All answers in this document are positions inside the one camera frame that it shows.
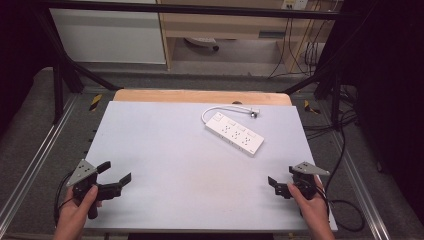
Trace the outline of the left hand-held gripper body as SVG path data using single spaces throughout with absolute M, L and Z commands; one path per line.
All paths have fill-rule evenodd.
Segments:
M 81 202 L 93 186 L 97 186 L 97 168 L 82 159 L 73 171 L 66 186 L 71 187 L 73 197 Z

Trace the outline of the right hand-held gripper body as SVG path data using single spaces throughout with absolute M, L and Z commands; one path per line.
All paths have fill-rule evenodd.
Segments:
M 314 176 L 330 175 L 328 170 L 321 169 L 308 162 L 302 162 L 293 167 L 295 171 L 295 173 L 292 174 L 293 183 L 307 200 L 311 200 L 317 193 L 317 184 Z

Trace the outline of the person's right hand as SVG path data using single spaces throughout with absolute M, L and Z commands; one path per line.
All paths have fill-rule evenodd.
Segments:
M 311 200 L 307 200 L 293 183 L 288 183 L 288 190 L 300 208 L 311 239 L 335 240 L 325 200 L 319 194 L 316 194 Z

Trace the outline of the person's left hand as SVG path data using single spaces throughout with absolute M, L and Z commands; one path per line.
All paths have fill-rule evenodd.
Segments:
M 98 187 L 93 185 L 81 202 L 74 201 L 73 188 L 68 188 L 60 210 L 53 240 L 81 240 L 88 211 L 96 200 Z

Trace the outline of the white power strip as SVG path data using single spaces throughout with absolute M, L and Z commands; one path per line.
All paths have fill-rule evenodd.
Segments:
M 224 114 L 217 112 L 205 127 L 224 142 L 253 157 L 264 142 L 264 138 Z

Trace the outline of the black metal stand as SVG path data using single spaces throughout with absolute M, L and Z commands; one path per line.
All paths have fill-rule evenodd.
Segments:
M 341 128 L 341 123 L 339 121 L 339 106 L 342 72 L 352 58 L 352 51 L 361 39 L 361 28 L 362 23 L 359 23 L 358 26 L 352 30 L 351 34 L 341 42 L 340 46 L 329 56 L 328 60 L 324 62 L 312 76 L 283 90 L 283 93 L 291 95 L 313 82 L 319 82 L 314 96 L 317 99 L 324 99 L 329 94 L 332 94 L 330 123 L 336 130 Z
M 71 59 L 62 44 L 50 11 L 46 7 L 32 6 L 31 11 L 41 28 L 42 36 L 47 38 L 46 42 L 52 49 L 55 99 L 55 114 L 53 120 L 54 124 L 58 123 L 59 120 L 64 116 L 65 105 L 63 84 L 67 85 L 71 93 L 81 93 L 84 90 L 84 85 L 80 79 L 80 74 L 108 90 L 120 90 L 119 86 L 116 86 L 102 79 Z

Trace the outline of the wooden table board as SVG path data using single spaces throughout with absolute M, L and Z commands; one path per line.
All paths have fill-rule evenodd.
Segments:
M 288 95 L 282 93 L 263 93 L 255 91 L 200 91 L 200 90 L 159 90 L 159 89 L 121 89 L 114 101 L 131 102 L 184 102 L 184 103 L 221 103 L 241 102 L 244 105 L 281 105 L 291 106 Z

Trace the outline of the dark curtain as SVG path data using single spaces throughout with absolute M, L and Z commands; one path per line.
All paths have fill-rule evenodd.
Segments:
M 343 81 L 359 93 L 357 109 L 377 159 L 424 222 L 424 0 L 344 0 L 344 12 L 367 17 L 338 22 L 337 47 L 357 30 Z
M 0 136 L 21 108 L 41 69 L 50 66 L 46 37 L 31 0 L 0 0 Z

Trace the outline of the white cabinet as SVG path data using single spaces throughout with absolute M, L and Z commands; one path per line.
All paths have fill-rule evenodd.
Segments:
M 157 13 L 65 9 L 50 13 L 74 61 L 166 63 Z

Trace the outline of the grey chair base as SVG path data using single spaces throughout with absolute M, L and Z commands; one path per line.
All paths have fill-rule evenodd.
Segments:
M 211 48 L 215 52 L 219 50 L 219 46 L 214 38 L 185 38 L 185 41 L 196 46 Z

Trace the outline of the light wooden desk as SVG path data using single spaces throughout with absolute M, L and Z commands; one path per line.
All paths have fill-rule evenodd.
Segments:
M 224 7 L 282 8 L 283 0 L 156 0 L 159 4 Z M 304 10 L 328 12 L 332 0 L 308 0 Z M 274 40 L 283 54 L 286 70 L 300 69 L 301 54 L 307 44 L 324 44 L 334 26 L 332 20 L 277 19 L 222 15 L 161 13 L 163 38 L 216 38 Z

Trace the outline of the black metal crossbar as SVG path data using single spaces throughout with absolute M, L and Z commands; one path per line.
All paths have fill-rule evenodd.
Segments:
M 223 16 L 317 19 L 317 20 L 355 20 L 360 17 L 359 13 L 322 12 L 322 11 L 306 11 L 306 10 L 275 10 L 275 9 L 246 8 L 246 7 L 146 4 L 146 3 L 98 2 L 98 1 L 75 1 L 75 0 L 38 0 L 38 3 L 47 8 L 95 10 L 95 11 L 223 15 Z

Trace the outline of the aluminium rail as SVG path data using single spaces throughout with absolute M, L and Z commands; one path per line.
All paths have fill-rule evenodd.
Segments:
M 7 231 L 10 223 L 16 215 L 16 212 L 37 177 L 38 172 L 42 168 L 57 138 L 66 125 L 78 99 L 79 94 L 72 94 L 69 97 L 65 104 L 63 115 L 59 118 L 58 122 L 53 124 L 50 128 L 41 146 L 38 148 L 29 166 L 18 182 L 17 187 L 14 189 L 5 206 L 0 211 L 0 236 L 4 235 Z
M 352 109 L 340 110 L 336 108 L 336 116 L 333 116 L 332 107 L 328 103 L 320 102 L 319 107 L 325 121 L 335 128 L 332 137 L 337 150 L 340 152 L 340 163 L 344 166 L 346 175 L 359 203 L 364 221 L 367 223 L 373 238 L 375 240 L 390 240 L 390 234 L 386 225 L 347 147 L 344 128 L 348 125 L 348 121 L 355 116 L 354 111 Z

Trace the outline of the white wall socket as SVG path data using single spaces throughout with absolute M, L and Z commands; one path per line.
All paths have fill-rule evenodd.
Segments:
M 282 8 L 288 10 L 304 10 L 308 0 L 283 0 Z

